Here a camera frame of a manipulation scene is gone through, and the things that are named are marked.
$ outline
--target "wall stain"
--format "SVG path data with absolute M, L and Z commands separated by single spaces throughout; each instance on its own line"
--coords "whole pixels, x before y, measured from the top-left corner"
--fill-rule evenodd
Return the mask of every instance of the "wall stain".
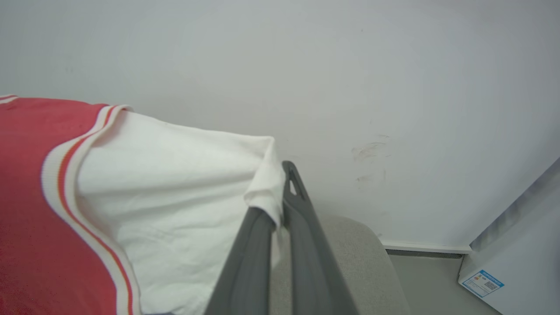
M 372 142 L 363 147 L 355 147 L 352 149 L 352 155 L 355 162 L 363 162 L 369 158 L 377 156 L 377 152 L 383 148 L 387 143 L 385 142 Z
M 356 178 L 356 185 L 358 186 L 358 190 L 362 190 L 370 186 L 370 184 L 374 181 L 374 175 L 363 175 Z

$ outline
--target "gray floor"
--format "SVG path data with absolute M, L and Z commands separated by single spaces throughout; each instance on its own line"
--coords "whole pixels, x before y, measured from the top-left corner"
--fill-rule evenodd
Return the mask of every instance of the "gray floor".
M 389 257 L 412 315 L 500 314 L 457 283 L 461 259 Z

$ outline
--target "sticker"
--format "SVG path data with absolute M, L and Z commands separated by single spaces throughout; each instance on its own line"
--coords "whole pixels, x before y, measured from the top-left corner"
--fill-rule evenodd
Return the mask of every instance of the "sticker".
M 476 273 L 474 276 L 463 282 L 463 286 L 471 290 L 474 294 L 481 298 L 503 287 L 503 283 L 499 282 L 484 270 Z

